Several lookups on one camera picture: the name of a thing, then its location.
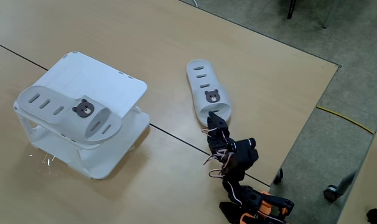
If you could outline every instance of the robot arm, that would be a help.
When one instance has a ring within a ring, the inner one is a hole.
[[[207,140],[210,157],[223,164],[216,177],[223,179],[223,187],[232,201],[220,203],[223,214],[230,223],[286,223],[284,219],[294,208],[293,202],[239,183],[244,179],[245,171],[259,159],[255,139],[234,141],[229,136],[226,121],[209,112]],[[277,216],[271,214],[273,206],[279,209]]]

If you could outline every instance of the oval slot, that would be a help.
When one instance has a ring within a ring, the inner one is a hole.
[[[100,124],[100,121],[97,121],[97,123],[95,125],[93,125],[93,127],[90,129],[90,131],[93,131],[97,128],[97,126],[99,126]]]
[[[47,99],[45,103],[42,103],[42,105],[39,106],[39,109],[43,109],[46,105],[50,103],[50,99]]]
[[[40,96],[39,93],[35,94],[35,96],[33,96],[33,97],[28,101],[28,103],[32,103],[32,102],[34,102],[39,96]]]
[[[195,71],[203,69],[203,66],[194,68]]]
[[[63,109],[64,106],[59,107],[56,111],[53,112],[53,115],[58,115]]]
[[[109,125],[107,126],[107,128],[104,129],[104,131],[102,132],[102,134],[104,134],[105,132],[107,132],[107,131],[109,130],[110,127],[111,127],[111,125],[109,124]]]

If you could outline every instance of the caster wheel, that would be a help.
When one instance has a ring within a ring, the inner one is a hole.
[[[281,179],[284,177],[284,173],[282,172],[282,169],[277,173],[276,178],[274,179],[273,183],[274,184],[279,184],[281,183]]]
[[[324,197],[330,202],[334,202],[339,198],[337,194],[337,186],[329,185],[327,189],[324,190]]]

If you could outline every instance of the wooden table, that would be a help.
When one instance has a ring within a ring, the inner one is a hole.
[[[377,132],[338,223],[369,224],[366,214],[372,208],[377,208]]]
[[[231,137],[257,140],[248,174],[267,184],[338,68],[177,0],[0,0],[0,44],[45,68],[80,51],[145,81],[152,124],[204,151],[185,66],[209,60]]]
[[[109,177],[93,180],[28,142],[11,105],[44,74],[0,48],[0,223],[227,223],[219,163],[150,127]],[[243,185],[269,190],[246,177]]]

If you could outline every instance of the bear face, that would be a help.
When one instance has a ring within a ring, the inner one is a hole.
[[[205,95],[209,103],[216,103],[220,100],[219,91],[217,89],[215,91],[205,91]]]
[[[76,112],[81,118],[87,118],[95,110],[93,104],[89,103],[87,100],[82,99],[81,103],[78,106],[74,106],[72,111]]]

